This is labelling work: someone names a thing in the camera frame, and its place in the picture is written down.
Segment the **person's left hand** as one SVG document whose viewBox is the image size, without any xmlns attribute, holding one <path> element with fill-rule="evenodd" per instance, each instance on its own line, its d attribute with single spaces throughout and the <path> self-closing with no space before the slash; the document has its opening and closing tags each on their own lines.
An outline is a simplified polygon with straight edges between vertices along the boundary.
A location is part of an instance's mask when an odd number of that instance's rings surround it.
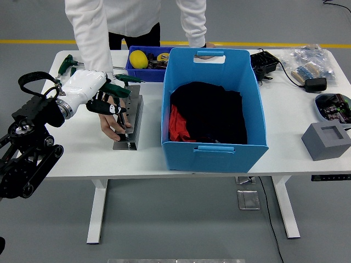
<svg viewBox="0 0 351 263">
<path fill-rule="evenodd" d="M 206 42 L 205 45 L 202 48 L 215 48 L 216 46 L 213 43 L 210 42 Z M 210 55 L 195 55 L 196 58 L 198 59 L 202 59 L 202 60 L 207 60 L 207 59 L 211 59 L 213 56 Z"/>
</svg>

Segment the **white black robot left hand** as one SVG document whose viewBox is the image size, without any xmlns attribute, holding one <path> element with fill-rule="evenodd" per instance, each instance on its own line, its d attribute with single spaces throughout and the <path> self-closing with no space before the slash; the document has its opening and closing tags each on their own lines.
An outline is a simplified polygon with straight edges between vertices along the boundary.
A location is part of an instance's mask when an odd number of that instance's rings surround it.
<svg viewBox="0 0 351 263">
<path fill-rule="evenodd" d="M 117 115 L 127 110 L 120 106 L 120 98 L 131 91 L 111 83 L 106 73 L 78 70 L 63 85 L 64 94 L 56 102 L 65 119 L 73 117 L 80 105 L 90 112 L 102 115 Z"/>
</svg>

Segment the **person's right hand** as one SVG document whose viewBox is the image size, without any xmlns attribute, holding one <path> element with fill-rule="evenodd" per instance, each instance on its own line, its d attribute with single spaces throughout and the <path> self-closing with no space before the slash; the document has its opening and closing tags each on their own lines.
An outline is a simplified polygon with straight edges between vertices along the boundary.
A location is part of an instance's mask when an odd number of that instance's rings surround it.
<svg viewBox="0 0 351 263">
<path fill-rule="evenodd" d="M 124 134 L 126 129 L 120 126 L 113 115 L 98 114 L 101 131 L 114 142 L 121 140 L 119 134 Z"/>
</svg>

